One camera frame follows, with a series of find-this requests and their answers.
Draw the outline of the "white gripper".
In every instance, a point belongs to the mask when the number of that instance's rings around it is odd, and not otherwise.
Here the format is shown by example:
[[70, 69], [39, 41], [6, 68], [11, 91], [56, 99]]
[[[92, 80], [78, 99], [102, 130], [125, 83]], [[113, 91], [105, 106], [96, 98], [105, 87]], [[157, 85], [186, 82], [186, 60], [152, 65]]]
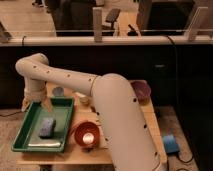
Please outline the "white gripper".
[[25, 112], [30, 105], [29, 102], [41, 102], [41, 106], [48, 112], [53, 111], [51, 99], [46, 98], [46, 87], [26, 86], [24, 88], [24, 99], [22, 101], [21, 111]]

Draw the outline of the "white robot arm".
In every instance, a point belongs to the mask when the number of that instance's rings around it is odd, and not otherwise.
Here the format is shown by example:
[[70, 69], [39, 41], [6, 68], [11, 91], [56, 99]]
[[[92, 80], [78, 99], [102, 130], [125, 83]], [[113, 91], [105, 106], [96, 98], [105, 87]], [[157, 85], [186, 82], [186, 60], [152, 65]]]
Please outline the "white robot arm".
[[23, 106], [40, 102], [51, 110], [46, 90], [48, 82], [93, 99], [115, 171], [167, 171], [126, 78], [113, 73], [98, 76], [54, 68], [42, 53], [19, 59], [15, 69], [25, 81]]

